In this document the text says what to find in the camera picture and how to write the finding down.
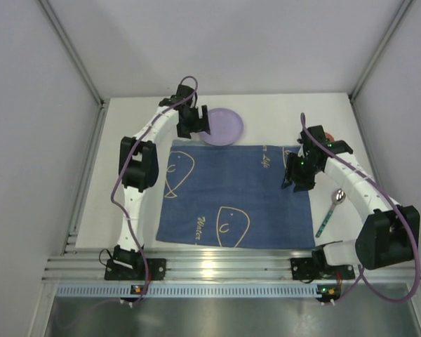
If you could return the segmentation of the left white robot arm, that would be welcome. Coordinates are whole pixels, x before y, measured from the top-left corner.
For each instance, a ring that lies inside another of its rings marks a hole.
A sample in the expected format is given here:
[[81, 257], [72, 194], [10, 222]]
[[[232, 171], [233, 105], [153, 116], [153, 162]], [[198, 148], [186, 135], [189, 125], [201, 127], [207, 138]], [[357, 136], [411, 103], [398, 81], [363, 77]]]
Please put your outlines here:
[[157, 149], [173, 130], [179, 138], [191, 138], [193, 133], [210, 132], [208, 110], [196, 106], [197, 87], [178, 84], [176, 93], [159, 102], [154, 116], [134, 136], [121, 139], [119, 176], [111, 192], [111, 203], [122, 214], [121, 234], [114, 247], [113, 261], [134, 270], [147, 264], [142, 252], [143, 239], [137, 231], [142, 228], [143, 208], [148, 189], [159, 177]]

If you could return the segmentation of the blue cloth placemat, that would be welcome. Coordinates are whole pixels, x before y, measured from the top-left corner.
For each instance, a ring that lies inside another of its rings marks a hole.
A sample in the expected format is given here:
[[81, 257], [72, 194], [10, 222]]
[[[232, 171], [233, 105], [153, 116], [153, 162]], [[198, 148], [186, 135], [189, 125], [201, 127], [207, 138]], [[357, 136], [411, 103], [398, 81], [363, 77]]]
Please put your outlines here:
[[307, 192], [282, 188], [297, 146], [173, 142], [156, 240], [243, 249], [313, 249]]

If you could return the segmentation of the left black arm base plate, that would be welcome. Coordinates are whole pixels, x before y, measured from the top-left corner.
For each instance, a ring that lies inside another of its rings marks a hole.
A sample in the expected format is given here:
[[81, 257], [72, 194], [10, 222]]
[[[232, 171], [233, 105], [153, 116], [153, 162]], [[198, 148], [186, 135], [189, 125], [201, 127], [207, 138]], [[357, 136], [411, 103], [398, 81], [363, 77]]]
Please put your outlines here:
[[[148, 280], [161, 281], [166, 275], [166, 259], [148, 258]], [[142, 259], [135, 262], [135, 265], [128, 265], [117, 260], [108, 260], [105, 269], [104, 279], [107, 281], [144, 281], [145, 264]]]

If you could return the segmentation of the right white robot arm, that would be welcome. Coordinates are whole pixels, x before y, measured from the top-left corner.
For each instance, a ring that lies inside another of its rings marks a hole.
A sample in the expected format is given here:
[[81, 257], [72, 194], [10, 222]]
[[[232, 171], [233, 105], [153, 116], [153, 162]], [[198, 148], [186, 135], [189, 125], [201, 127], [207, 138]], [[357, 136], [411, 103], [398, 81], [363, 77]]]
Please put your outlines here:
[[287, 156], [282, 186], [307, 192], [323, 173], [346, 194], [362, 222], [355, 238], [322, 244], [313, 258], [323, 267], [361, 265], [367, 270], [414, 260], [420, 229], [417, 209], [389, 197], [363, 170], [353, 149], [343, 140], [329, 141], [322, 126], [304, 128], [298, 142], [299, 152]]

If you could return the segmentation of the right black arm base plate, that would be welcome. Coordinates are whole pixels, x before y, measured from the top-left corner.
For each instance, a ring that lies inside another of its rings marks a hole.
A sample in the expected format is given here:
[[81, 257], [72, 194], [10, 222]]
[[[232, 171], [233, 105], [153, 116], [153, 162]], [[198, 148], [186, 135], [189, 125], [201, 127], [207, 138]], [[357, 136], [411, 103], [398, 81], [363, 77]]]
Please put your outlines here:
[[304, 284], [310, 284], [319, 277], [319, 271], [312, 258], [291, 258], [290, 268], [293, 280]]

